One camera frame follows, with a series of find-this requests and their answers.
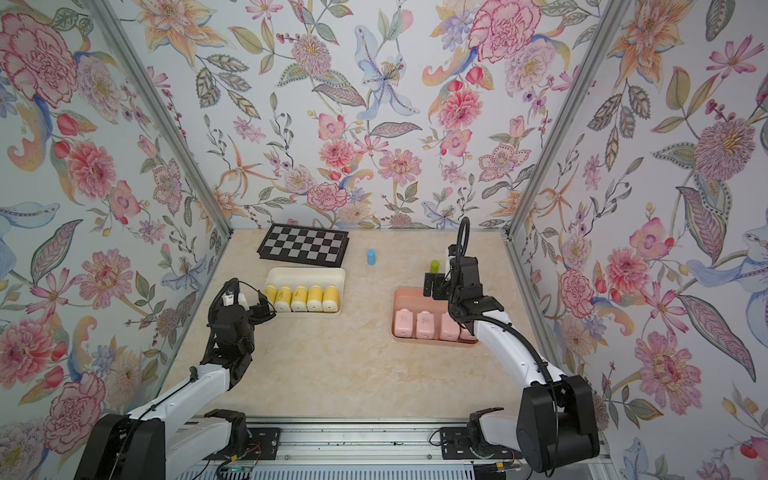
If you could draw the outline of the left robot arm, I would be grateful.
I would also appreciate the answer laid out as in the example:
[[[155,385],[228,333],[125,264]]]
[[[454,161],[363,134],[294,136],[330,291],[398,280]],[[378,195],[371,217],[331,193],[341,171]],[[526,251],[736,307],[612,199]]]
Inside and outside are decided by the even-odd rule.
[[[255,328],[275,318],[273,301],[259,292],[249,305],[232,278],[208,314],[209,336],[200,363],[168,392],[130,412],[97,421],[87,439],[78,479],[174,479],[211,456],[235,461],[256,448],[242,412],[215,409],[187,423],[244,378],[255,350]]]

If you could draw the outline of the yellow sharpener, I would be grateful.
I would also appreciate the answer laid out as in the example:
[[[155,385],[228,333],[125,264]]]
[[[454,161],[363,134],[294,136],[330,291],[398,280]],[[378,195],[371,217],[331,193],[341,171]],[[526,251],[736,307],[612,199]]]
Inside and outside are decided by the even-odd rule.
[[[276,294],[274,301],[275,310],[278,313],[288,313],[292,311],[293,290],[290,286],[281,287]]]
[[[313,285],[308,290],[306,307],[309,312],[322,312],[324,290],[320,285]]]
[[[263,291],[264,295],[266,296],[267,300],[270,304],[274,304],[276,301],[278,289],[275,285],[270,284],[267,285]]]
[[[292,292],[291,310],[293,312],[307,312],[308,289],[304,285],[298,285]]]
[[[322,309],[326,313],[336,313],[340,307],[339,290],[335,285],[329,285],[323,291]]]

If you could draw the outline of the pink sharpener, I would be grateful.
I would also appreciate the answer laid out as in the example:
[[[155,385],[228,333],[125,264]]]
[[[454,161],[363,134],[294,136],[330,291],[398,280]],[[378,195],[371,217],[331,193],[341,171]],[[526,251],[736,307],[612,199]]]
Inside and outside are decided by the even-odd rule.
[[[448,313],[443,313],[440,320],[438,338],[444,342],[457,342],[461,335],[460,325]]]
[[[419,312],[416,316],[416,338],[434,340],[435,332],[435,316],[429,311]]]
[[[477,338],[474,335],[472,335],[471,332],[466,328],[460,329],[459,339],[462,342],[470,342],[470,343],[474,343],[477,341]]]
[[[408,309],[395,312],[393,334],[397,338],[411,338],[414,331],[414,314]]]

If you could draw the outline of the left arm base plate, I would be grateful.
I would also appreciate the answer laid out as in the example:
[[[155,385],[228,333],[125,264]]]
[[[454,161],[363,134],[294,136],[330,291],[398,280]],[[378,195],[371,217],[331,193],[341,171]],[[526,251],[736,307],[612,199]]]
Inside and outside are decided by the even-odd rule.
[[[224,449],[208,455],[205,461],[272,461],[277,458],[278,447],[282,430],[280,428],[248,428],[250,437],[245,447],[237,452],[232,449]]]

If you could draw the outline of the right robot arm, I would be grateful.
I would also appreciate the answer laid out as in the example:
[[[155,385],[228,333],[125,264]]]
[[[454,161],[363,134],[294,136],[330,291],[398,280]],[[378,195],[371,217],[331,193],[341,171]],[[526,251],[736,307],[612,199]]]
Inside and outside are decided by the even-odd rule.
[[[513,326],[502,304],[484,293],[476,258],[453,245],[447,267],[447,274],[435,279],[432,297],[447,301],[449,317],[485,345],[522,388],[516,415],[500,407],[470,415],[471,451],[488,458],[496,448],[512,450],[532,471],[549,475],[597,457],[599,429],[588,382],[546,360]]]

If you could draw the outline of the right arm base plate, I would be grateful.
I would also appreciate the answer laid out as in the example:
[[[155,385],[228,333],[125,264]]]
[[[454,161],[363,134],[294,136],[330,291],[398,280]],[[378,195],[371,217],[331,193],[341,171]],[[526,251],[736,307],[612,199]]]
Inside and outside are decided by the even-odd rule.
[[[441,427],[429,439],[443,460],[521,460],[521,454],[502,446],[473,447],[466,427]]]

